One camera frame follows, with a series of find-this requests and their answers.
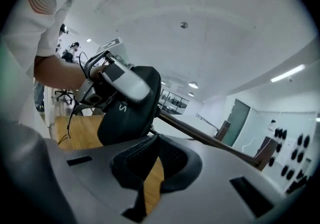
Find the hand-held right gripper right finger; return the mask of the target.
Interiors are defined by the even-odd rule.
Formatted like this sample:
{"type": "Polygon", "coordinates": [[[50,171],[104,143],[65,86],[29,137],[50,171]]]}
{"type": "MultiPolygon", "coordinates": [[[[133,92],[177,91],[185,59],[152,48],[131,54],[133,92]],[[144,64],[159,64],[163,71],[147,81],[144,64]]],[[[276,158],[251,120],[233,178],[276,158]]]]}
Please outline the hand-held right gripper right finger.
{"type": "Polygon", "coordinates": [[[202,166],[183,190],[160,193],[143,223],[270,223],[268,213],[285,196],[269,178],[239,157],[208,145],[168,136],[202,166]]]}

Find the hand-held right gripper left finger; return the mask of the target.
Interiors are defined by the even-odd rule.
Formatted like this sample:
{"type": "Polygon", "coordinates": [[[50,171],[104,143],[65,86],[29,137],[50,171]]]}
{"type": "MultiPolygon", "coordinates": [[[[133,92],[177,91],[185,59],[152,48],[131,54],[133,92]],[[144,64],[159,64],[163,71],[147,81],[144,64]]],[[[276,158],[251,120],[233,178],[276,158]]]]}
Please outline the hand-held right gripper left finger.
{"type": "Polygon", "coordinates": [[[57,223],[160,223],[159,207],[145,213],[143,179],[157,156],[156,136],[104,147],[64,151],[54,140],[46,148],[58,198],[57,223]]]}

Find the person's left hand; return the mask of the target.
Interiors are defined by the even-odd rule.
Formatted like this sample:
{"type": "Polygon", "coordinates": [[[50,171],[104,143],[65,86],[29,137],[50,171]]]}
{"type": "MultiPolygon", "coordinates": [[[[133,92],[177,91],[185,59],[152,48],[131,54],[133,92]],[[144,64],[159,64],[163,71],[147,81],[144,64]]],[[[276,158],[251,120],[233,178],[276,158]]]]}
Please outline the person's left hand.
{"type": "Polygon", "coordinates": [[[99,81],[102,77],[102,72],[106,69],[106,65],[93,67],[90,70],[90,79],[93,81],[99,81]]]}

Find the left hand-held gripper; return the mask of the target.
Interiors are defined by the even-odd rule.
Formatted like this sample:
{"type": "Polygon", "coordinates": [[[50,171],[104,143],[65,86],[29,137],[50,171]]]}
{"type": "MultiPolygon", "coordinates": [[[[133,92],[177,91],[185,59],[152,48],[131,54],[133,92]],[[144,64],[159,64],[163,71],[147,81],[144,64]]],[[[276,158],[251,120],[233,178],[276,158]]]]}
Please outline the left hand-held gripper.
{"type": "Polygon", "coordinates": [[[128,56],[123,40],[115,38],[98,47],[96,55],[89,58],[81,69],[85,75],[85,81],[79,90],[74,92],[77,104],[74,106],[74,114],[77,115],[83,109],[105,108],[107,101],[120,92],[134,103],[141,103],[150,93],[149,85],[136,73],[128,68],[128,56]],[[104,82],[94,82],[91,70],[100,60],[104,60],[101,67],[105,67],[101,75],[104,82]],[[112,94],[105,91],[110,84],[112,94]]]}

